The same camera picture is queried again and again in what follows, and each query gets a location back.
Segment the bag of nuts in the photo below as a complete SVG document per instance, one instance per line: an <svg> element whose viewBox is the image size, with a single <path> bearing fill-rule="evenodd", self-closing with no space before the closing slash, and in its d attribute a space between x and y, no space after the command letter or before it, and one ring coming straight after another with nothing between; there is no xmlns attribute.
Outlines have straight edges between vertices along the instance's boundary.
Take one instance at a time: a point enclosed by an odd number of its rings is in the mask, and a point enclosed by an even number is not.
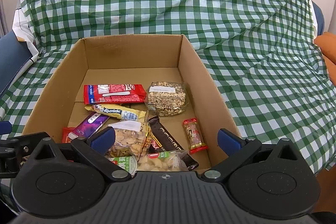
<svg viewBox="0 0 336 224"><path fill-rule="evenodd" d="M188 105L184 84L172 82L152 82L146 99L149 110L158 116L173 116L185 111Z"/></svg>
<svg viewBox="0 0 336 224"><path fill-rule="evenodd" d="M146 145L148 130L148 112L137 121L122 121L109 124L115 130L115 143L106 153L107 157L125 157L134 155L139 160L148 150Z"/></svg>

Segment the cardboard box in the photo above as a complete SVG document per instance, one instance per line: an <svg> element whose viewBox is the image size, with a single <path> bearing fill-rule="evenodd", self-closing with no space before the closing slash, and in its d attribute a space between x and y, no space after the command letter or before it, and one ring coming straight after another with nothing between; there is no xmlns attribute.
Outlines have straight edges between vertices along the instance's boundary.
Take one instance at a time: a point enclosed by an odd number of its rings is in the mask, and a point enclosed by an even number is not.
<svg viewBox="0 0 336 224"><path fill-rule="evenodd" d="M188 149L182 122L197 117L209 146L192 155L199 163L198 169L210 168L225 159L217 145L217 132L226 128L238 135L238 130L214 81L184 35L115 35L78 40L45 86L23 134L45 131L55 142L61 142L62 128L76 127L89 114L84 109L83 85L142 84L147 90L153 81L186 83L191 101L186 111L161 117L160 122ZM131 107L146 109L144 104Z"/></svg>

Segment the metal screw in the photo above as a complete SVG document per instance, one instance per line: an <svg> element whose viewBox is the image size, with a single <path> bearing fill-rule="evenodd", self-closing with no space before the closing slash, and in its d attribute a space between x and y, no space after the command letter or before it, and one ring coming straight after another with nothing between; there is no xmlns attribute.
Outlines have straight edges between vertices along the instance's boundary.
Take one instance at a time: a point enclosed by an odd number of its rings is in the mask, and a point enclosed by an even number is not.
<svg viewBox="0 0 336 224"><path fill-rule="evenodd" d="M218 179L221 176L221 173L216 170L208 170L204 173L204 175L208 179Z"/></svg>
<svg viewBox="0 0 336 224"><path fill-rule="evenodd" d="M123 179L125 177L127 177L128 172L126 172L125 170L115 170L112 172L112 177L114 177L115 179Z"/></svg>

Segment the green checkered tablecloth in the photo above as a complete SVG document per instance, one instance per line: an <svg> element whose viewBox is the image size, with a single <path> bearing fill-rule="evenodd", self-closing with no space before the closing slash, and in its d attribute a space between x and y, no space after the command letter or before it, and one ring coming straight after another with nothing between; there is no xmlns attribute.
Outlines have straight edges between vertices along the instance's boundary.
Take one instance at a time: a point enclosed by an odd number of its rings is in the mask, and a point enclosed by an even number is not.
<svg viewBox="0 0 336 224"><path fill-rule="evenodd" d="M243 137L295 142L314 172L333 164L336 89L313 44L310 0L21 0L40 52L0 100L21 134L44 85L81 37L185 34Z"/></svg>

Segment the chocolate bar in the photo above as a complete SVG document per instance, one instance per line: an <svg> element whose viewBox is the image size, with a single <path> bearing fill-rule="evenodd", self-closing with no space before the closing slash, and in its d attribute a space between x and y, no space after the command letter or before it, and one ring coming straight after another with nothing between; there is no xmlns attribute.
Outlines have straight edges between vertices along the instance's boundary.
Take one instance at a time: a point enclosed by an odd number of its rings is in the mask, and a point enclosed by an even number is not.
<svg viewBox="0 0 336 224"><path fill-rule="evenodd" d="M173 150L184 150L182 146L173 138L167 129L160 123L158 116L150 118L148 123L153 132L153 140L149 147L150 153L159 153ZM186 164L189 171L198 167L198 162L195 161L188 154L185 155L182 160Z"/></svg>

